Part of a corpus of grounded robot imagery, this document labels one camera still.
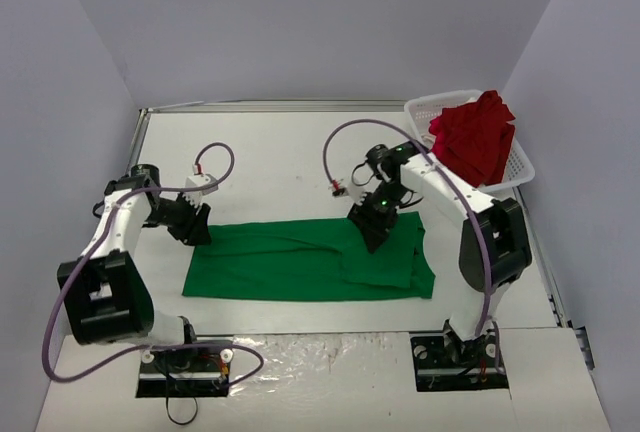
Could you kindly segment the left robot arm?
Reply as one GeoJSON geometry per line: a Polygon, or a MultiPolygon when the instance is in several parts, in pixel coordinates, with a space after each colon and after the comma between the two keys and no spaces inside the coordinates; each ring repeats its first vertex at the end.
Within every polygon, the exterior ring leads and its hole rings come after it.
{"type": "Polygon", "coordinates": [[[161,195],[159,169],[151,164],[138,164],[106,186],[90,244],[76,261],[61,264],[57,271],[59,286],[70,285],[64,306],[79,344],[166,346],[165,358],[179,370],[200,361],[202,347],[193,325],[183,316],[155,309],[134,262],[145,228],[164,227],[186,246],[211,243],[210,206],[203,197],[217,186],[197,165],[193,170],[174,199],[161,195]]]}

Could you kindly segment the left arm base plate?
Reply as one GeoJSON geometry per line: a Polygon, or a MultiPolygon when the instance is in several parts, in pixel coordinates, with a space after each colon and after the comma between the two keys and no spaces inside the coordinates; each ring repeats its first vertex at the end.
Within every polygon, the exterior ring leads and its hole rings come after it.
{"type": "Polygon", "coordinates": [[[145,351],[139,363],[135,397],[221,398],[230,391],[233,352],[229,340],[198,348],[145,351]]]}

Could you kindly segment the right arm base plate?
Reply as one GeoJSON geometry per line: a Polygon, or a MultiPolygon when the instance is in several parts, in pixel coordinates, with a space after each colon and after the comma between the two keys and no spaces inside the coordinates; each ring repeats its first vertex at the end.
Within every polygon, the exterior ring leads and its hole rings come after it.
{"type": "Polygon", "coordinates": [[[411,334],[410,347],[418,392],[509,389],[501,350],[492,329],[466,345],[450,332],[411,334]]]}

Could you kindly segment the green t shirt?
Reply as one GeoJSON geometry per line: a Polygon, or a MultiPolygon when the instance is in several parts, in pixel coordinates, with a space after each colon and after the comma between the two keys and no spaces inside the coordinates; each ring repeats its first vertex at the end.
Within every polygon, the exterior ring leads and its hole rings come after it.
{"type": "Polygon", "coordinates": [[[375,253],[343,218],[215,225],[209,234],[211,244],[193,252],[185,297],[344,302],[433,295],[436,277],[416,212],[400,215],[375,253]]]}

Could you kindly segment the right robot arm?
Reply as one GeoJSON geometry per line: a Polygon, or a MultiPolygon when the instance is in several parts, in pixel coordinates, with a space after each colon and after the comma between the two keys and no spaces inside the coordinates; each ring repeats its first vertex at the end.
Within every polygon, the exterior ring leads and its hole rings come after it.
{"type": "Polygon", "coordinates": [[[407,142],[370,149],[364,164],[378,185],[372,192],[357,186],[348,219],[374,253],[390,240],[398,211],[410,193],[434,206],[460,232],[453,271],[456,280],[453,310],[445,320],[446,358],[465,365],[480,349],[501,298],[531,265],[532,253],[521,206],[512,198],[499,200],[473,186],[433,154],[407,142]]]}

